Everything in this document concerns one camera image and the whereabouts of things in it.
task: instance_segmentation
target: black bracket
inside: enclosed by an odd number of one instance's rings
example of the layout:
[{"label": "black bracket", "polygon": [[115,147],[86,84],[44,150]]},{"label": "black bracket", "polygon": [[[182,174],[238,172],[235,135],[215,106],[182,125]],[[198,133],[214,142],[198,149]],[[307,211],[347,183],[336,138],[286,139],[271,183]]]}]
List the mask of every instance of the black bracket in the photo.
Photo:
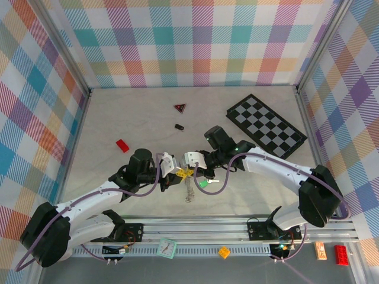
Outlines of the black bracket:
[{"label": "black bracket", "polygon": [[279,238],[274,237],[267,230],[266,222],[248,222],[248,232],[250,241],[262,241],[262,240],[292,240],[290,231],[294,235],[294,240],[301,240],[301,231],[299,226],[290,228],[288,231],[281,231],[278,229]]},{"label": "black bracket", "polygon": [[92,243],[140,243],[143,237],[142,223],[124,223],[117,228],[114,234],[105,238],[96,238]]}]

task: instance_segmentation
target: green object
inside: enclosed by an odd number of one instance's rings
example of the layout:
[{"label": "green object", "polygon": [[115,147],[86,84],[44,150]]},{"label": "green object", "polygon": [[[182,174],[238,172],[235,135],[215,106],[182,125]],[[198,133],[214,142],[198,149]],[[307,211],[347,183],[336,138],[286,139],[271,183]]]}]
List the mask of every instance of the green object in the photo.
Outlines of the green object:
[{"label": "green object", "polygon": [[205,188],[207,185],[209,185],[209,183],[207,180],[204,180],[204,181],[200,182],[199,185],[201,188]]}]

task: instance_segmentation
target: white floor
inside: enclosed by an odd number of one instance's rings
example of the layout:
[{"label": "white floor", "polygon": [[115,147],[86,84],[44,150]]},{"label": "white floor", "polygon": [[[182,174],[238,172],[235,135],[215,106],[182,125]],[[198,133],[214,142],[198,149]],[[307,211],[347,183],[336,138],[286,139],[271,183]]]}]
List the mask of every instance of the white floor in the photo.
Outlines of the white floor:
[{"label": "white floor", "polygon": [[[153,154],[167,151],[176,157],[194,150],[212,151],[204,133],[222,126],[235,142],[251,139],[225,117],[226,110],[250,93],[256,95],[288,122],[305,133],[291,86],[96,89],[92,95],[63,200],[81,196],[108,179],[129,161],[138,148]],[[173,105],[187,103],[183,114]],[[184,126],[184,131],[174,128]],[[130,150],[123,154],[115,142],[123,139]],[[288,161],[314,166],[306,141]],[[225,170],[216,172],[224,181]],[[220,184],[206,189],[216,191]],[[113,208],[121,215],[226,215],[268,214],[279,205],[297,200],[276,180],[238,171],[231,174],[225,191],[216,196],[202,194],[186,203],[184,183],[144,198],[131,197]]]}]

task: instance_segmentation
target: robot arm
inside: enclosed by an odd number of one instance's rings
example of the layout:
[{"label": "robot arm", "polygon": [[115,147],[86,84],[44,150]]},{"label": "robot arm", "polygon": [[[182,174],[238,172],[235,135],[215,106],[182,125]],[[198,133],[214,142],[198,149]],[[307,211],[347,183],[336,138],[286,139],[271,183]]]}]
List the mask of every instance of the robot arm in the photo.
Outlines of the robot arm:
[{"label": "robot arm", "polygon": [[[182,160],[189,167],[197,163],[200,172],[212,179],[215,168],[225,166],[233,159],[231,166],[278,179],[299,196],[298,202],[278,207],[266,221],[268,231],[275,237],[306,222],[324,227],[341,203],[328,188],[316,181],[321,180],[342,196],[332,174],[324,166],[311,169],[275,157],[247,141],[236,144],[219,126],[208,130],[204,136],[215,150],[185,153]],[[234,158],[241,153],[248,154]]]},{"label": "robot arm", "polygon": [[[135,194],[142,187],[141,184],[155,183],[157,169],[154,165],[151,167],[151,164],[151,152],[138,149],[131,156],[129,164],[121,167],[108,181],[93,191],[56,206],[48,202],[41,204],[22,233],[20,242],[29,249],[45,226],[59,214],[61,216],[52,223],[31,252],[42,267],[49,267],[59,260],[67,259],[74,247],[94,239],[123,241],[125,222],[114,211],[107,209],[129,198],[130,195],[125,191]],[[181,181],[175,174],[178,166],[174,156],[164,153],[157,166],[161,191]],[[79,199],[80,203],[71,207]]]}]

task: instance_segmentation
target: clock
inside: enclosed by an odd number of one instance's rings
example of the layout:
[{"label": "clock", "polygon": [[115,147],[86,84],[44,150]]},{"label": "clock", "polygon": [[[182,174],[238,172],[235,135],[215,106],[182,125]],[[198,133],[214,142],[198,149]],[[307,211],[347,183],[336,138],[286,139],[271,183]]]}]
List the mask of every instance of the clock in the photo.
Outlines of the clock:
[{"label": "clock", "polygon": [[168,259],[172,259],[174,257],[176,251],[176,241],[168,240],[166,238],[161,238],[160,243],[158,245],[158,251],[156,254],[158,256],[167,257]]}]

